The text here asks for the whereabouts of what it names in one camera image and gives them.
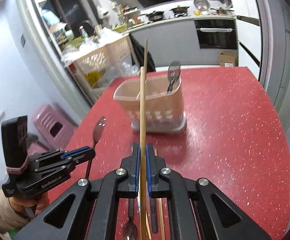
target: spoon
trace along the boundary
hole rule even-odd
[[[96,144],[99,142],[99,140],[102,137],[102,133],[105,127],[105,122],[106,122],[106,118],[102,117],[98,120],[97,124],[94,127],[93,130],[93,142],[94,142],[94,146],[93,149],[95,150],[95,146]],[[88,165],[87,165],[87,169],[86,169],[86,175],[85,178],[88,179],[89,177],[89,173],[91,171],[91,165],[92,165],[92,160],[88,161]]]
[[[133,222],[134,219],[134,199],[128,199],[128,222],[123,228],[124,240],[136,240],[138,237],[138,230]]]
[[[180,76],[180,62],[178,60],[174,60],[167,71],[167,78],[169,80],[169,86],[167,89],[167,93],[173,90],[173,85],[179,79]]]

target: beige plastic container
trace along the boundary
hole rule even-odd
[[[146,80],[146,132],[182,133],[186,126],[181,78],[171,93],[167,75]],[[128,79],[116,89],[113,99],[126,111],[135,131],[140,129],[140,79]]]

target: cabinet handle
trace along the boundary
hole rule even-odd
[[[197,31],[201,31],[203,33],[231,33],[232,28],[223,29],[223,28],[200,28],[196,29]]]

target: red speckled tabletop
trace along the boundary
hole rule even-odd
[[[185,132],[147,135],[147,142],[154,144],[167,167],[190,179],[208,178],[272,239],[281,239],[290,217],[290,155],[283,127],[266,93],[245,67],[188,69],[182,70],[181,77]],[[131,154],[130,143],[139,142],[139,134],[132,132],[131,122],[113,100],[122,81],[116,79],[103,93],[67,147],[93,145],[94,125],[100,117],[107,118],[90,180],[119,168],[121,159]],[[51,190],[51,201],[83,178],[86,166],[77,166],[70,180]],[[134,222],[138,225],[136,207],[135,202]],[[163,209],[165,236],[170,239],[165,201]],[[127,221],[127,200],[122,199],[116,239],[123,239]],[[152,239],[161,239],[160,232]]]

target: oven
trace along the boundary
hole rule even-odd
[[[195,25],[201,49],[237,50],[237,35],[234,20],[196,20]]]

